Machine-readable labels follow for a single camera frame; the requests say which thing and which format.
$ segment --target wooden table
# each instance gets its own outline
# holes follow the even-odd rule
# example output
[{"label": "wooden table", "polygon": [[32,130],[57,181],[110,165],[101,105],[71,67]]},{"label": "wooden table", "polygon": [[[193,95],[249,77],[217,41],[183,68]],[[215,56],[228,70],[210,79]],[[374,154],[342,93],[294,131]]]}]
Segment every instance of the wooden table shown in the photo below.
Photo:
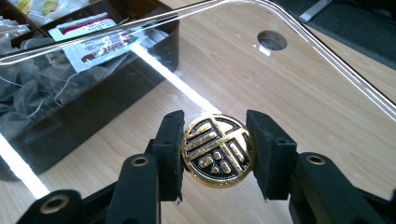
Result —
[{"label": "wooden table", "polygon": [[[164,2],[173,8],[195,3]],[[353,185],[389,199],[396,187],[394,122],[302,38],[290,38],[298,36],[285,22],[269,22],[275,15],[262,12],[254,5],[233,5],[197,20],[183,19],[175,74],[213,107],[165,81],[39,175],[44,186],[77,189],[86,197],[117,180],[123,161],[144,151],[167,113],[183,109],[188,124],[216,108],[244,121],[249,108],[269,114],[298,143],[299,152],[331,158]],[[257,13],[260,17],[251,16]],[[208,32],[219,27],[223,30]],[[288,47],[270,57],[258,50],[259,43],[247,48],[249,35],[256,38],[258,29],[280,32]],[[396,100],[396,71],[312,32]],[[234,49],[240,55],[229,57]],[[17,221],[35,200],[22,182],[0,182],[0,191],[2,223]],[[184,174],[182,192],[183,203],[162,203],[163,223],[291,223],[288,202],[265,201],[253,174],[229,189],[210,189]]]}]

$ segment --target transparent plastic lid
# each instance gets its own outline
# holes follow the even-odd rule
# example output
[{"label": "transparent plastic lid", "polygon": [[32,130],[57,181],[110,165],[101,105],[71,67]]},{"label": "transparent plastic lid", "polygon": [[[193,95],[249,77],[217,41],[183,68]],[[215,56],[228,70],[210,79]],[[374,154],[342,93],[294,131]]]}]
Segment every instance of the transparent plastic lid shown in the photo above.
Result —
[{"label": "transparent plastic lid", "polygon": [[[329,157],[358,188],[392,193],[394,103],[276,4],[207,1],[79,33],[81,24],[111,20],[94,16],[20,49],[2,42],[5,223],[50,191],[87,197],[113,183],[177,110],[186,125],[208,113],[242,122],[248,109],[268,114],[298,152]],[[164,222],[290,222],[288,203],[266,202],[253,174],[210,189],[185,173],[182,193],[183,203],[163,203]]]}]

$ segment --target round gold medallion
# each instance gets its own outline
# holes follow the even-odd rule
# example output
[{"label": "round gold medallion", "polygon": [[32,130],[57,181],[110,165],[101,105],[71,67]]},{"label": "round gold medallion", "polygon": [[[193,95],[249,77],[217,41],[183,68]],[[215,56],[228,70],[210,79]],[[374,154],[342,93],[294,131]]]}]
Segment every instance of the round gold medallion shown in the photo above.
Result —
[{"label": "round gold medallion", "polygon": [[180,147],[192,176],[212,188],[239,183],[253,168],[256,157],[248,129],[225,115],[194,120],[184,132]]}]

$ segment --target dark floor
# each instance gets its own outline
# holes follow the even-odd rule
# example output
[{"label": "dark floor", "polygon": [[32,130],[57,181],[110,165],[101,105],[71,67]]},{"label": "dark floor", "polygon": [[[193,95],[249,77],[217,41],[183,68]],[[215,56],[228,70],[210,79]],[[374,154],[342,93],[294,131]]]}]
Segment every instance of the dark floor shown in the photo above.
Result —
[{"label": "dark floor", "polygon": [[[272,1],[298,18],[318,0]],[[396,21],[387,13],[332,1],[307,25],[396,70]]]}]

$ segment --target gold coin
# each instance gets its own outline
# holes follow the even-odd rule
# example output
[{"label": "gold coin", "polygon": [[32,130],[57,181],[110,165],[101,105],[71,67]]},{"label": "gold coin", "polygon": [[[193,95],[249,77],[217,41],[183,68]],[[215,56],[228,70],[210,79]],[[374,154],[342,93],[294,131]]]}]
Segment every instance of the gold coin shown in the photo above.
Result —
[{"label": "gold coin", "polygon": [[180,149],[191,176],[211,188],[239,183],[256,157],[248,129],[226,115],[194,120],[183,134]]}]

